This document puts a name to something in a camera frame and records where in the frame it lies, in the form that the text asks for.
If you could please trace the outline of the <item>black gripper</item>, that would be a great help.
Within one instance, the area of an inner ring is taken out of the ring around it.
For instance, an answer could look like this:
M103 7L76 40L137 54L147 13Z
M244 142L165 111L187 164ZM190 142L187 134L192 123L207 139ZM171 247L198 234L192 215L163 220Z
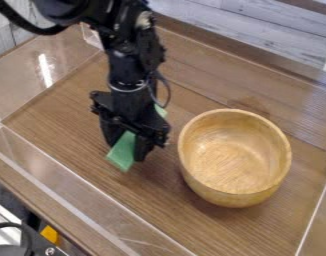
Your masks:
M145 160L153 147L164 147L171 126L159 115L157 80L140 80L133 85L109 83L109 91L92 91L91 112L97 115L100 129L109 146L113 146L125 131L135 134L133 159Z

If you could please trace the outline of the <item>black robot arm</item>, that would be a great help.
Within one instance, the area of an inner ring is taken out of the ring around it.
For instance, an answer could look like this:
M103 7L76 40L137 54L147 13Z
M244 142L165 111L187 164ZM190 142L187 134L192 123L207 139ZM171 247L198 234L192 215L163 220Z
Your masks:
M156 109L157 85L167 82L159 72L165 48L155 27L155 14L147 0L33 0L53 25L40 28L0 0L0 14L28 32L51 36L84 23L97 33L108 57L109 90L89 93L91 111L99 116L108 145L133 134L133 160L141 162L156 147L165 145L171 126Z

